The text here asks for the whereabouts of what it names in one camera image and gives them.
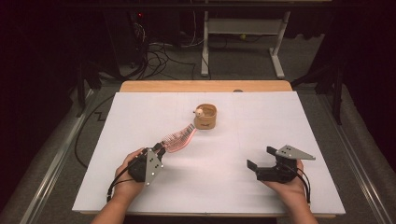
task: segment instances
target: table leg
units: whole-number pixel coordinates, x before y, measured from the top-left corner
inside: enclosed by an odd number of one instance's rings
[[[276,71],[276,76],[279,79],[284,79],[285,74],[283,73],[283,69],[282,69],[282,66],[280,65],[280,61],[279,61],[279,58],[277,57],[277,53],[279,52],[279,48],[280,48],[280,44],[282,43],[283,35],[285,34],[286,27],[288,26],[289,16],[290,16],[290,12],[289,11],[285,12],[285,15],[283,16],[283,21],[279,27],[279,32],[277,34],[276,45],[274,48],[269,49],[271,59],[272,59],[272,62],[273,62],[273,65],[274,65],[274,68]]]
[[[209,37],[209,33],[207,30],[207,22],[209,20],[208,12],[205,12],[205,20],[204,20],[204,48],[202,50],[202,59],[201,59],[201,76],[207,77],[209,76],[209,48],[207,47],[207,41]]]

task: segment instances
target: white tabletop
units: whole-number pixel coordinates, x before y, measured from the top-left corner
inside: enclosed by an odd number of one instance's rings
[[[266,147],[297,147],[311,182],[311,210],[340,215],[344,206],[296,92],[119,92],[114,98],[73,210],[98,212],[125,156],[153,147],[193,123],[200,104],[217,107],[213,130],[198,130],[184,149],[165,153],[164,168],[128,209],[145,215],[281,216],[276,194],[256,180],[247,160],[272,167]]]

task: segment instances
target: finger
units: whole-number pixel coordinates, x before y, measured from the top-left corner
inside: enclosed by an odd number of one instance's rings
[[[134,157],[136,157],[137,155],[139,155],[139,153],[143,150],[143,147],[139,148],[138,150],[136,150],[135,152],[132,152],[130,154],[128,154],[128,156],[125,158],[125,160],[122,163],[123,167],[126,167],[128,165],[128,162],[133,160]]]
[[[302,171],[304,170],[304,165],[301,160],[297,160],[297,168],[299,168]]]

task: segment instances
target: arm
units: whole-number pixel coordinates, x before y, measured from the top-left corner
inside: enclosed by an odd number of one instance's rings
[[[119,174],[125,167],[128,166],[128,161],[131,161],[136,155],[140,153],[141,149],[129,154],[122,166],[120,166],[116,175]],[[134,200],[134,198],[142,191],[144,187],[144,183],[136,183],[134,180],[131,180],[131,176],[128,175],[128,172],[125,172],[121,177],[120,181],[125,181],[117,184],[114,188],[113,198],[108,202],[102,211],[95,217],[92,224],[100,224],[100,223],[122,223],[126,211]]]
[[[304,169],[303,163],[297,160],[297,167]],[[286,205],[292,223],[311,224],[318,223],[306,202],[303,182],[299,178],[294,178],[286,184],[263,181],[266,186],[273,189],[280,200]]]

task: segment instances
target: cable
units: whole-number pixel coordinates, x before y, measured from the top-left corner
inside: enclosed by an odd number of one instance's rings
[[[113,188],[114,186],[116,186],[117,184],[119,184],[120,182],[117,182],[118,179],[120,179],[120,177],[133,165],[133,163],[130,163],[127,167],[125,167],[113,180],[113,182],[111,182],[110,187],[107,190],[107,197],[106,200],[107,202],[110,202],[111,200],[111,194],[113,193]]]
[[[118,184],[120,184],[120,183],[123,183],[123,182],[132,181],[132,180],[134,180],[134,179],[121,180],[121,181],[115,183],[114,186],[116,186],[116,185],[118,185]]]
[[[301,171],[303,173],[303,175],[306,177],[306,180],[308,182],[308,184],[307,184],[306,181],[303,179],[303,177],[298,172],[291,169],[288,165],[281,163],[281,162],[279,162],[278,164],[280,164],[281,166],[283,166],[283,167],[287,168],[288,170],[292,171],[293,173],[295,173],[296,176],[303,182],[304,187],[305,187],[306,202],[308,203],[308,205],[310,205],[311,204],[311,185],[309,183],[308,176],[304,173],[303,170],[301,170],[297,167],[297,170]]]
[[[83,130],[84,127],[85,127],[85,124],[86,124],[87,121],[90,119],[91,115],[92,115],[101,105],[103,105],[106,101],[108,101],[109,99],[113,98],[114,96],[115,96],[115,95],[113,94],[113,95],[111,95],[110,97],[106,98],[102,103],[100,103],[100,104],[90,113],[90,115],[84,120],[84,122],[83,122],[81,128],[80,128],[79,131],[78,131],[78,135],[77,135],[77,138],[76,138],[76,143],[75,143],[74,152],[75,152],[75,156],[76,156],[76,159],[77,159],[78,163],[81,164],[83,167],[85,167],[85,169],[88,168],[88,165],[86,165],[86,164],[79,158],[79,156],[78,156],[78,151],[77,151],[77,149],[78,149],[78,148],[77,148],[77,146],[78,146],[78,140],[79,140],[79,138],[80,138],[80,136],[81,136],[82,130]]]
[[[202,39],[202,40],[200,40],[198,43],[196,43],[196,44],[193,44],[193,45],[188,45],[188,46],[181,46],[182,48],[190,48],[190,47],[196,47],[196,46],[199,46],[199,45],[201,45],[202,43],[204,43],[204,40]]]
[[[143,55],[143,62],[145,64],[145,69],[139,73],[138,77],[136,78],[136,80],[141,80],[143,78],[143,76],[145,75],[146,69],[149,66],[149,60],[148,60],[148,48],[145,48],[145,54]]]
[[[157,46],[159,48],[155,49],[155,50],[148,51],[148,54],[154,55],[154,57],[148,59],[148,61],[151,62],[153,60],[158,60],[159,63],[155,64],[155,65],[154,64],[149,64],[148,68],[152,69],[153,71],[149,75],[142,76],[141,79],[147,79],[149,77],[153,77],[153,76],[156,76],[158,74],[162,74],[162,75],[170,77],[172,79],[177,79],[175,77],[171,77],[171,76],[166,75],[166,74],[163,73],[163,71],[165,70],[166,65],[167,65],[168,62],[180,63],[180,64],[185,64],[185,65],[191,65],[192,66],[191,76],[193,76],[193,72],[195,70],[195,65],[196,64],[195,63],[183,63],[183,62],[177,61],[175,59],[172,59],[166,52],[166,47],[165,46],[170,46],[169,44],[165,44],[163,42],[160,44],[160,43],[155,42],[155,43],[150,43],[149,46],[150,47],[156,47]]]
[[[204,55],[202,55],[202,54],[201,54],[201,59],[202,59],[202,61],[204,61],[204,63],[205,63],[206,66],[207,66],[207,74],[208,74],[209,80],[212,80],[212,74],[210,73],[209,64],[206,62],[206,60],[205,60],[205,58],[204,58]]]
[[[190,42],[190,44],[187,45],[187,46],[181,46],[182,48],[189,48],[189,47],[194,46],[193,44],[194,44],[195,37],[196,37],[196,33],[197,33],[197,22],[196,22],[195,11],[192,12],[192,16],[193,16],[193,18],[194,18],[194,20],[193,20],[193,21],[194,21],[194,35],[193,35],[193,37],[192,37],[192,41]]]
[[[143,43],[145,42],[145,39],[146,39],[146,31],[145,31],[145,29],[143,28],[143,26],[140,25],[139,23],[135,22],[134,25],[137,26],[138,30],[139,30],[139,31],[141,32],[141,34],[142,34],[142,44],[143,44]]]
[[[125,77],[126,80],[130,80],[131,77],[134,77],[136,75],[139,75],[140,73],[144,72],[146,70],[147,64],[145,61],[143,61],[142,63],[140,63],[138,65],[138,67],[136,67],[136,69],[131,72],[128,75],[125,75],[123,77]],[[101,78],[102,80],[108,81],[108,82],[123,82],[123,80],[120,80],[119,78],[114,78],[114,77],[106,77],[102,74],[99,74],[99,78]]]

